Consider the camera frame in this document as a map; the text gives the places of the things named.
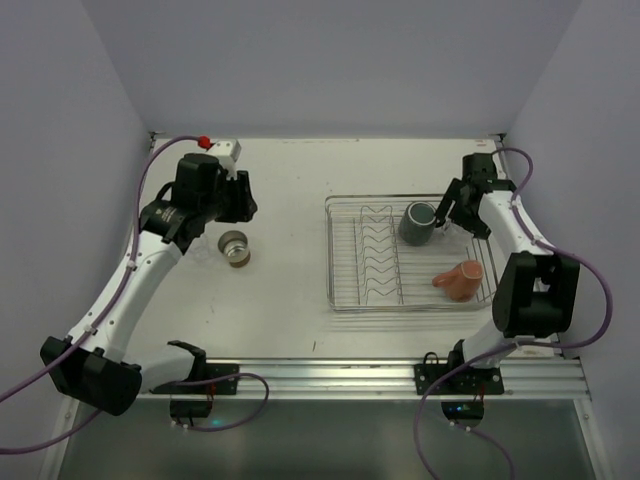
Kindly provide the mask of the small clear glass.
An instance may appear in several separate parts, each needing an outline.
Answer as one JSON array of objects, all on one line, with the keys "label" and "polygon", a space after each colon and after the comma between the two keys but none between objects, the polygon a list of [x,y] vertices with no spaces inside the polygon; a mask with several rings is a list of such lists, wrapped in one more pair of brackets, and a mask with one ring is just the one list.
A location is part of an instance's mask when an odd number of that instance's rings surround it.
[{"label": "small clear glass", "polygon": [[193,242],[189,250],[189,256],[197,264],[211,264],[216,258],[216,249],[211,245],[209,239],[204,236]]}]

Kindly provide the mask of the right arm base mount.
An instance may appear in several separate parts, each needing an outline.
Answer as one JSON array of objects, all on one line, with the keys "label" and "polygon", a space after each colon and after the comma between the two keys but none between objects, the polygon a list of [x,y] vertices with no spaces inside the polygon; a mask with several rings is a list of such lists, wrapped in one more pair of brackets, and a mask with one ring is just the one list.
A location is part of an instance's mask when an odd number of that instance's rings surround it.
[{"label": "right arm base mount", "polygon": [[451,351],[446,360],[434,351],[427,352],[422,361],[413,366],[416,393],[422,395],[432,389],[434,395],[465,397],[465,400],[442,400],[442,412],[454,424],[476,427],[484,418],[486,398],[505,393],[503,379],[499,368],[469,367],[433,387],[437,380],[461,364],[459,352]]}]

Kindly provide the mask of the pink floral mug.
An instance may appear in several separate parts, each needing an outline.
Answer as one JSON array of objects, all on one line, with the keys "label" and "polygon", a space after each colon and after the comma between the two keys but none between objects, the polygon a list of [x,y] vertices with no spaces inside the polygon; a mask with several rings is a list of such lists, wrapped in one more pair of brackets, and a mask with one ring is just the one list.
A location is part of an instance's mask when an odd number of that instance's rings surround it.
[{"label": "pink floral mug", "polygon": [[475,296],[483,278],[482,264],[476,260],[466,260],[434,277],[432,286],[442,289],[450,300],[465,303]]}]

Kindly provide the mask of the cream cup with brown band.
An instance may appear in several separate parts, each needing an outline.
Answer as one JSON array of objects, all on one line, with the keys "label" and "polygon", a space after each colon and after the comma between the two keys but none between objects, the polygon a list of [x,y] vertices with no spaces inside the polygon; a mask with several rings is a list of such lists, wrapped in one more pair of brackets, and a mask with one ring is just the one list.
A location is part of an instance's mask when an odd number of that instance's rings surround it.
[{"label": "cream cup with brown band", "polygon": [[233,268],[242,268],[251,259],[248,237],[239,230],[229,230],[218,240],[218,250]]}]

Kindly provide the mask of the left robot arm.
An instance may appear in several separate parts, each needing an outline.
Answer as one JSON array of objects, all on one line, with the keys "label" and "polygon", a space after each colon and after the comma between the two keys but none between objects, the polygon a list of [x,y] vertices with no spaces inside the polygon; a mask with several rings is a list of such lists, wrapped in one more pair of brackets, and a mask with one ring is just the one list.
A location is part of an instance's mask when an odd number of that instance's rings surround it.
[{"label": "left robot arm", "polygon": [[48,337],[40,357],[56,389],[113,416],[141,393],[204,379],[206,353],[173,340],[147,361],[127,361],[135,327],[167,274],[207,223],[246,223],[257,211],[237,142],[184,155],[138,219],[128,252],[87,314],[62,339]]}]

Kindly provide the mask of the dark grey mug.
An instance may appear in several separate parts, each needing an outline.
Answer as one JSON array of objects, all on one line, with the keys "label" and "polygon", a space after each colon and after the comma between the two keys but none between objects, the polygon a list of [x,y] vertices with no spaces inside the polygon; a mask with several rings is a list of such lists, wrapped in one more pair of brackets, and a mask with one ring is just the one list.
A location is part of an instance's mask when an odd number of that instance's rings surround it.
[{"label": "dark grey mug", "polygon": [[407,245],[420,247],[426,245],[441,229],[435,205],[426,201],[414,201],[406,207],[401,217],[398,235]]}]

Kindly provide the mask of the large clear glass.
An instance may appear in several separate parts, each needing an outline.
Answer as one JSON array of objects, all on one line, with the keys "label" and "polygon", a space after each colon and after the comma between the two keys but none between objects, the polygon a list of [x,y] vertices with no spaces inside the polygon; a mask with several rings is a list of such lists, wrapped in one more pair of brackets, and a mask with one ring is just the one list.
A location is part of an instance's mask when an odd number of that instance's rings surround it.
[{"label": "large clear glass", "polygon": [[439,232],[442,243],[450,248],[467,248],[472,244],[474,239],[471,233],[450,220],[447,220],[445,224],[439,228]]}]

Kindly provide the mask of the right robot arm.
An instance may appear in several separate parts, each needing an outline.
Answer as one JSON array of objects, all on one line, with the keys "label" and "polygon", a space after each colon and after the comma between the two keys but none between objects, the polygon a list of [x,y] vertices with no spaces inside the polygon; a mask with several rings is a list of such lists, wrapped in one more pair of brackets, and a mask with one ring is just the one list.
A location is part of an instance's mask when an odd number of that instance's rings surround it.
[{"label": "right robot arm", "polygon": [[460,340],[447,359],[448,375],[499,367],[520,346],[562,333],[570,326],[580,264],[545,246],[530,223],[513,181],[501,179],[491,153],[462,159],[435,213],[438,227],[454,224],[477,239],[492,238],[508,255],[491,304],[491,319]]}]

